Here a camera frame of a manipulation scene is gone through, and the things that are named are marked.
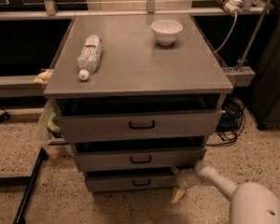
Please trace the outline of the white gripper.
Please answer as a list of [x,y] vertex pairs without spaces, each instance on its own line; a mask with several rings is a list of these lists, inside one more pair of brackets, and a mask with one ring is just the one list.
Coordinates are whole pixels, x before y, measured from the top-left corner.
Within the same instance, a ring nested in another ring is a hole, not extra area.
[[200,179],[196,176],[192,169],[179,170],[176,167],[171,167],[173,174],[176,175],[176,184],[171,197],[171,203],[177,203],[186,193],[185,189],[191,186],[197,186],[200,184]]

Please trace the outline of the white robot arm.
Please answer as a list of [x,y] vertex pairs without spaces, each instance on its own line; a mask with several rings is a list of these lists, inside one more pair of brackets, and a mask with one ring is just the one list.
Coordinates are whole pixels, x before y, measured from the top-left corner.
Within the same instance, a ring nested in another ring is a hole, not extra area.
[[280,224],[280,200],[261,184],[236,184],[205,160],[189,169],[172,167],[172,171],[176,185],[171,203],[177,203],[192,186],[212,185],[230,202],[229,224]]

